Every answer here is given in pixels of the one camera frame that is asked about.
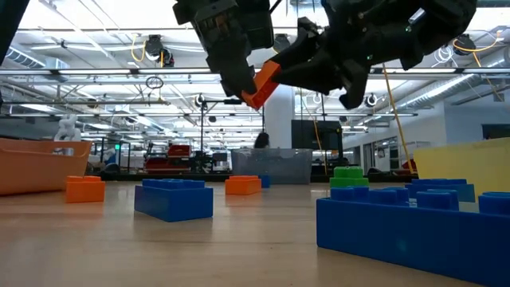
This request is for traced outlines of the orange plastic bin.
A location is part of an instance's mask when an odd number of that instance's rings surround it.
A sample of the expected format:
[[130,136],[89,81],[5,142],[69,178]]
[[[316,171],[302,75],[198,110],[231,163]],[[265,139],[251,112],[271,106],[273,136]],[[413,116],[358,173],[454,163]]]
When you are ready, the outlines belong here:
[[0,138],[0,195],[65,189],[69,176],[85,173],[89,141]]

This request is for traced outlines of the silver ventilation duct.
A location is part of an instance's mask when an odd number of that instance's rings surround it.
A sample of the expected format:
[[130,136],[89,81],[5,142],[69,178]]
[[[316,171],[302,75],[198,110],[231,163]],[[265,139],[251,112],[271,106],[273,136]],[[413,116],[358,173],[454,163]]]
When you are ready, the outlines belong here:
[[400,111],[403,109],[420,108],[425,105],[435,104],[439,100],[444,100],[460,92],[487,83],[488,79],[476,74],[465,74],[449,80],[435,81],[425,88],[412,92],[409,96],[400,100],[396,104],[396,108]]

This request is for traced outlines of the red tool cart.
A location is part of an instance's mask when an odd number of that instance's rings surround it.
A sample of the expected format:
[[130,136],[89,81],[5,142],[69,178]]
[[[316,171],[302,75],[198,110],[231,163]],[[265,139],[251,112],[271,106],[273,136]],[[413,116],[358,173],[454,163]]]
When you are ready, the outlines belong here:
[[144,170],[149,174],[190,172],[190,146],[170,144],[166,151],[149,149],[145,156]]

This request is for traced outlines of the black aluminium table frame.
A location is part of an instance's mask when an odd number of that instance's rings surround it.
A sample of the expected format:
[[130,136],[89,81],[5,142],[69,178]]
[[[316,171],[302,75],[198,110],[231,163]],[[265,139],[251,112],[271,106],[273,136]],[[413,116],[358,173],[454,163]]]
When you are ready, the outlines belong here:
[[[224,182],[230,177],[230,174],[108,174],[96,173],[94,176],[100,176],[104,181],[142,181],[143,179],[190,179],[190,180],[203,180],[206,182],[220,183]],[[368,175],[370,183],[411,183],[413,179],[418,179],[417,175],[390,175],[378,173]],[[270,175],[269,180],[271,184],[307,184],[307,183],[329,183],[330,176],[327,175],[311,175],[307,178],[278,178],[275,175]]]

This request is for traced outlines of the green toy brick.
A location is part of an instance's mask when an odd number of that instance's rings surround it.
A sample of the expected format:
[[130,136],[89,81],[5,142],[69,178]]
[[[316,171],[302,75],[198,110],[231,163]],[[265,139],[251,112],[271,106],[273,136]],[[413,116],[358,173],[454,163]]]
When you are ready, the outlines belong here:
[[361,167],[336,167],[330,178],[330,187],[368,187],[368,178]]

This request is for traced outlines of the yellow translucent plastic bin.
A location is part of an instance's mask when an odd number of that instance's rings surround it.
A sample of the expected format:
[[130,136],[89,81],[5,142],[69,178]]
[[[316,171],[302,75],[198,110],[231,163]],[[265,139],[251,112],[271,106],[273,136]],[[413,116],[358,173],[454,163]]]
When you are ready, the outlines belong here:
[[421,179],[465,179],[475,196],[510,193],[510,138],[417,149],[414,162]]

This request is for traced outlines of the orange toy brick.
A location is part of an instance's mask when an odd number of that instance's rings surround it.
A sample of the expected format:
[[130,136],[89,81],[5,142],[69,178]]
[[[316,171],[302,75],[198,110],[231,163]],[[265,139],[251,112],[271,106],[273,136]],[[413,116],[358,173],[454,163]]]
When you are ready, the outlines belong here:
[[280,71],[281,66],[278,63],[266,61],[254,77],[257,91],[253,94],[242,92],[241,97],[243,101],[251,108],[260,109],[277,88],[278,83],[274,82],[272,78]]
[[103,202],[106,184],[99,176],[68,176],[65,202]]
[[261,179],[255,175],[232,175],[225,181],[227,195],[253,195],[261,189]]

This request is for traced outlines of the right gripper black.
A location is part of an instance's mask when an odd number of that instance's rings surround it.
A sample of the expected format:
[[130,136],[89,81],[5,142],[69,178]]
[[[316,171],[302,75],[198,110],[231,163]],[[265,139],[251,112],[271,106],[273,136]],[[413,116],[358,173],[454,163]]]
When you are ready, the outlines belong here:
[[344,88],[340,103],[348,110],[357,108],[363,102],[371,66],[404,57],[412,46],[409,18],[417,4],[411,0],[321,0],[321,5],[328,16],[324,45],[331,58],[312,58],[318,49],[319,26],[307,17],[298,18],[296,40],[270,59],[282,68],[274,81],[323,94]]

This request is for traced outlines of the dark wall screen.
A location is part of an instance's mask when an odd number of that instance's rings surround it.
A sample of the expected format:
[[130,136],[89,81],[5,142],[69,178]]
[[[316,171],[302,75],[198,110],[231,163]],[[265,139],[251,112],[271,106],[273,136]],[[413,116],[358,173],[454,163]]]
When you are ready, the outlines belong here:
[[485,140],[510,137],[510,124],[482,124],[481,127]]

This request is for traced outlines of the black monitor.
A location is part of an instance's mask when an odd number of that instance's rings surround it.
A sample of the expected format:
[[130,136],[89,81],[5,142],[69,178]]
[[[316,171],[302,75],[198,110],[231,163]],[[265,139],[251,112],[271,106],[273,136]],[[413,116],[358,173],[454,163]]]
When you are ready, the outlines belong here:
[[292,148],[342,150],[342,128],[336,121],[292,120]]

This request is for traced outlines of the white pillar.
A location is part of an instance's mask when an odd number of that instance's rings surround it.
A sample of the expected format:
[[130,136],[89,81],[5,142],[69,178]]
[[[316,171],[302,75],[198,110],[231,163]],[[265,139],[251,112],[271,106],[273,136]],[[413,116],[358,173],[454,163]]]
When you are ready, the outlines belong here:
[[279,85],[265,103],[265,125],[271,148],[292,146],[292,120],[295,93],[293,87]]

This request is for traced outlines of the grey translucent plastic bin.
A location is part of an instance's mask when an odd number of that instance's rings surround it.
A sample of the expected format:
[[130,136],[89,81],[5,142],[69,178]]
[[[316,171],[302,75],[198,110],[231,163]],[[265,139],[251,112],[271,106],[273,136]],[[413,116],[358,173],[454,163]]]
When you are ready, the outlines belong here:
[[312,150],[242,148],[231,151],[234,175],[268,175],[272,184],[309,184]]

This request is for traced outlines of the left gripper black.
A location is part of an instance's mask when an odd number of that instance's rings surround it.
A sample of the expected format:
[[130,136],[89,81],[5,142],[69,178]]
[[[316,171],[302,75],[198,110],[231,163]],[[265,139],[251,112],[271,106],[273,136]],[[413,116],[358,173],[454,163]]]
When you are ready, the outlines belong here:
[[247,57],[274,43],[269,0],[176,0],[173,11],[179,25],[193,26],[227,97],[257,91]]

